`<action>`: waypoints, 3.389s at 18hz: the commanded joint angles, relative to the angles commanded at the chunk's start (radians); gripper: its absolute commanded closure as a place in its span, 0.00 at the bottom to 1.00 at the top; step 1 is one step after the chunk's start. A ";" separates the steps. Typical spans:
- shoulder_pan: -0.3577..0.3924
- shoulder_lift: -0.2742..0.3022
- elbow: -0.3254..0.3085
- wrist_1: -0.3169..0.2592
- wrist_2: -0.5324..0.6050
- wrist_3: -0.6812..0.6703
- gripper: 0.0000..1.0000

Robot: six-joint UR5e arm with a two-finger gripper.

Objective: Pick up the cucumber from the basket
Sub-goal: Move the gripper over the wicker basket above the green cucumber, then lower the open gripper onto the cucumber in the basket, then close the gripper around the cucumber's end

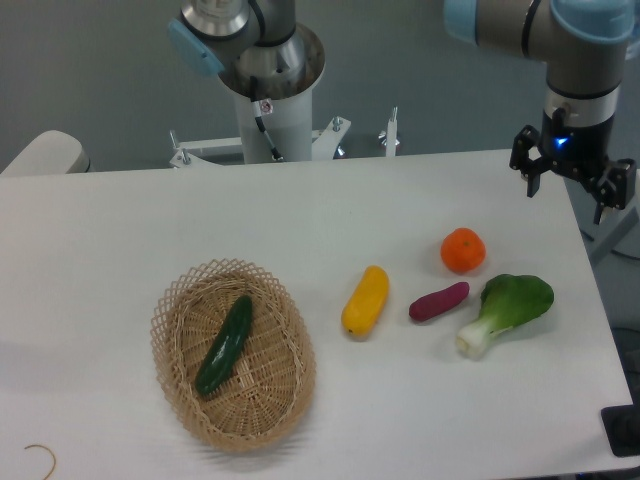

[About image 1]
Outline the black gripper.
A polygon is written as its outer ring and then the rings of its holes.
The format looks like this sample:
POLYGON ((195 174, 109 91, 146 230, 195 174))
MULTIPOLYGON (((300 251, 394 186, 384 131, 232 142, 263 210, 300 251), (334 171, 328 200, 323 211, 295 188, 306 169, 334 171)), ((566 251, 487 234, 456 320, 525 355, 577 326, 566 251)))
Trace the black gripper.
POLYGON ((560 110, 543 115, 541 133, 525 125, 514 138, 509 167, 526 181, 526 195, 533 197, 541 176, 551 171, 586 186, 595 184, 594 224, 600 223, 606 208, 624 210, 635 195, 636 162, 614 161, 609 156, 614 119, 611 116, 595 125, 575 127, 568 125, 568 113, 560 110), (539 157, 532 158, 531 150, 539 157))

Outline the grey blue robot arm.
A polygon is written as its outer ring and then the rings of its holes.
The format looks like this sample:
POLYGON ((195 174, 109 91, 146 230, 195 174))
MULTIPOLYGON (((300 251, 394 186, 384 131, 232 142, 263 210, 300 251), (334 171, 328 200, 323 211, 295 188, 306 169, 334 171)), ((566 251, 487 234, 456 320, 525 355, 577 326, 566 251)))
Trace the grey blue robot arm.
MULTIPOLYGON (((608 142, 628 43, 632 1, 448 1, 447 32, 481 47, 543 62, 542 124, 515 137, 510 167, 534 195, 545 172, 579 183, 598 211, 622 210, 635 194, 633 160, 613 160, 608 142)), ((167 27, 194 71, 233 95, 248 163, 330 158, 312 135, 311 92, 325 65, 315 34, 291 1, 186 1, 167 27)))

